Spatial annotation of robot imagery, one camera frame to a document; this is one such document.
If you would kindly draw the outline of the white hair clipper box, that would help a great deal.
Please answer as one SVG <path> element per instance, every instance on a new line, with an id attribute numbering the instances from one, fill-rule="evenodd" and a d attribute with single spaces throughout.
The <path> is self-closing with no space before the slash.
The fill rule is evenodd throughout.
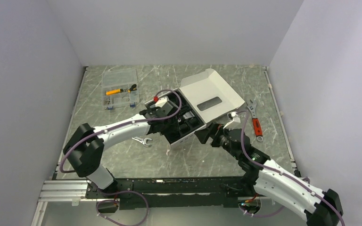
<path id="1" fill-rule="evenodd" d="M 214 69 L 183 78 L 174 92 L 165 91 L 145 103 L 151 107 L 160 97 L 168 96 L 176 105 L 182 104 L 174 132 L 163 134 L 171 149 L 189 140 L 196 130 L 204 129 L 214 120 L 239 109 L 245 101 Z"/>

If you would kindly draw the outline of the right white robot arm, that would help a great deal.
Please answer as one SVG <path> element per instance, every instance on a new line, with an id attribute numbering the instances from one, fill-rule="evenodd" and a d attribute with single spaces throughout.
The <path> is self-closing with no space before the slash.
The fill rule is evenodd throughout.
<path id="1" fill-rule="evenodd" d="M 222 124 L 212 123 L 194 134 L 202 144 L 212 139 L 212 147 L 223 148 L 238 161 L 245 172 L 239 183 L 244 194 L 269 197 L 300 216 L 308 226 L 342 223 L 343 209 L 337 192 L 323 191 L 284 170 L 253 147 L 242 129 L 226 129 Z"/>

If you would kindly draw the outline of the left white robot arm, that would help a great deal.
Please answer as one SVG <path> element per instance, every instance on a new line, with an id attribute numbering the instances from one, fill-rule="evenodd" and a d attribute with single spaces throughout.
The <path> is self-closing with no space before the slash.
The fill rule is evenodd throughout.
<path id="1" fill-rule="evenodd" d="M 101 164 L 103 152 L 132 137 L 162 133 L 170 129 L 176 124 L 176 115 L 181 107 L 182 103 L 176 105 L 168 100 L 161 107 L 143 110 L 129 119 L 110 125 L 93 128 L 84 123 L 63 150 L 64 160 L 70 162 L 72 171 L 78 177 L 87 178 L 94 183 L 102 196 L 112 197 L 117 191 L 118 182 Z"/>

